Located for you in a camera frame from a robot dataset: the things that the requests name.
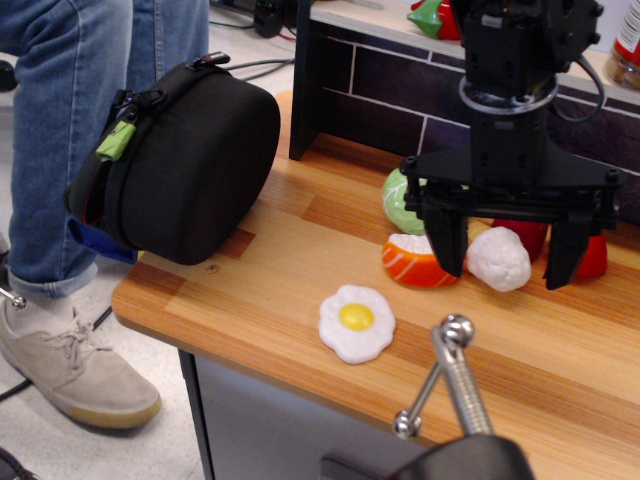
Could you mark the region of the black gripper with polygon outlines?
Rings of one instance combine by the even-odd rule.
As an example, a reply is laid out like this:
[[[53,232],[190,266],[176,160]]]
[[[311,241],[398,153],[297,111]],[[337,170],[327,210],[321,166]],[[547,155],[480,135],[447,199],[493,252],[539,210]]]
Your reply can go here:
[[[618,168],[556,145],[544,108],[475,112],[468,143],[409,156],[400,172],[407,180],[406,209],[424,222],[439,266],[455,277],[466,257],[467,217],[552,224],[548,290],[573,282],[591,231],[615,227],[617,194],[626,181]]]

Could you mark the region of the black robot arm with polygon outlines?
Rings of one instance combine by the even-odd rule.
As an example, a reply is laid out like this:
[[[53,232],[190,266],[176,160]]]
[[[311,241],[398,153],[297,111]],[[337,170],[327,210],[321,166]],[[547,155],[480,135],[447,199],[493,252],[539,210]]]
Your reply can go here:
[[[470,141],[401,162],[406,208],[424,223],[440,267],[455,276],[469,218],[547,224],[546,285],[564,287],[590,239],[615,227],[627,178],[561,149],[547,132],[557,77],[585,63],[603,8],[595,1],[456,1],[452,8],[465,49],[459,94],[471,113]]]

